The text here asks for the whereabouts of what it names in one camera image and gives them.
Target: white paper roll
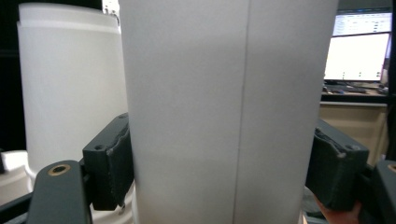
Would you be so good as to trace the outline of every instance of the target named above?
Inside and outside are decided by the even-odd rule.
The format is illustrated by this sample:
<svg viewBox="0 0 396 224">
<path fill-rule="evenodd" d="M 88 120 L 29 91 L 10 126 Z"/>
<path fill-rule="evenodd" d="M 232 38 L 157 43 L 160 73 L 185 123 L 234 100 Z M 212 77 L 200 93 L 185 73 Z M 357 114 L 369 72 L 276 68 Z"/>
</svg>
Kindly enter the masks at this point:
<svg viewBox="0 0 396 224">
<path fill-rule="evenodd" d="M 82 159 L 82 149 L 127 111 L 120 29 L 99 10 L 23 4 L 18 24 L 29 165 Z M 129 193 L 126 203 L 130 203 Z M 125 213 L 93 212 L 94 223 L 130 223 Z"/>
<path fill-rule="evenodd" d="M 120 1 L 135 223 L 298 222 L 336 7 Z"/>
</svg>

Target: screw hole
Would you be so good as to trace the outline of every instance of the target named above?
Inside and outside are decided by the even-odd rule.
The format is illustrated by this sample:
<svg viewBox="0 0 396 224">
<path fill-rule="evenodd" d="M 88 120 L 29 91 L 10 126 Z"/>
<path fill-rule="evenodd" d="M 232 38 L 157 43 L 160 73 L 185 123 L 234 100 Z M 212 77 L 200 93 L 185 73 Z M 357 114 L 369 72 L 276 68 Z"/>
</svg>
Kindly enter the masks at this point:
<svg viewBox="0 0 396 224">
<path fill-rule="evenodd" d="M 60 164 L 57 166 L 52 167 L 49 171 L 49 175 L 62 175 L 71 169 L 70 165 L 68 164 Z"/>
<path fill-rule="evenodd" d="M 60 172 L 62 172 L 65 169 L 66 169 L 66 167 L 64 167 L 64 166 L 58 166 L 58 167 L 53 168 L 52 172 L 53 173 L 60 173 Z"/>
<path fill-rule="evenodd" d="M 95 147 L 96 150 L 101 150 L 101 149 L 104 149 L 104 148 L 105 148 L 104 145 L 98 145 L 98 146 Z"/>
</svg>

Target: black plastic bracket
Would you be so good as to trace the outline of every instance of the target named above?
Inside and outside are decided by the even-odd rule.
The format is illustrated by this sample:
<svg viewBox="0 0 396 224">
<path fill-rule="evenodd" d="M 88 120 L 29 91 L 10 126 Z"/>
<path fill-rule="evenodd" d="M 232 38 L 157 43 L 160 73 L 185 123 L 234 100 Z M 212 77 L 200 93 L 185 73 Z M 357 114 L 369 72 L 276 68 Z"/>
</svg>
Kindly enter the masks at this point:
<svg viewBox="0 0 396 224">
<path fill-rule="evenodd" d="M 92 204 L 95 210 L 123 206 L 134 181 L 128 115 L 113 119 L 82 150 L 84 166 L 93 178 Z"/>
</svg>

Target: computer monitor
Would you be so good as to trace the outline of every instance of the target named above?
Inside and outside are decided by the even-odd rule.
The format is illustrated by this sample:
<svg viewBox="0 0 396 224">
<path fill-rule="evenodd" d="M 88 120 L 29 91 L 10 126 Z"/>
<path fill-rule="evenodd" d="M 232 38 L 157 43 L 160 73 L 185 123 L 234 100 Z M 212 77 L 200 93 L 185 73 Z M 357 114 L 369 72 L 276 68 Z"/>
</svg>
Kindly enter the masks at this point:
<svg viewBox="0 0 396 224">
<path fill-rule="evenodd" d="M 390 31 L 390 8 L 339 10 L 324 79 L 380 81 Z"/>
</svg>

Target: desk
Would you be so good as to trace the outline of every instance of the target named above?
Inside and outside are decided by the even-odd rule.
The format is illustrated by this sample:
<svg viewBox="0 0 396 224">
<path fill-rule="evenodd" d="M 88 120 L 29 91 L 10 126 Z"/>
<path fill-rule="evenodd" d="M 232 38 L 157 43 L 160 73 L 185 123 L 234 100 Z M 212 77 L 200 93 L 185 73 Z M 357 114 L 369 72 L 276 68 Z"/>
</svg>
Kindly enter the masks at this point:
<svg viewBox="0 0 396 224">
<path fill-rule="evenodd" d="M 355 94 L 343 96 L 356 97 Z M 368 163 L 374 165 L 388 149 L 387 104 L 359 102 L 320 103 L 319 117 L 370 150 Z"/>
</svg>

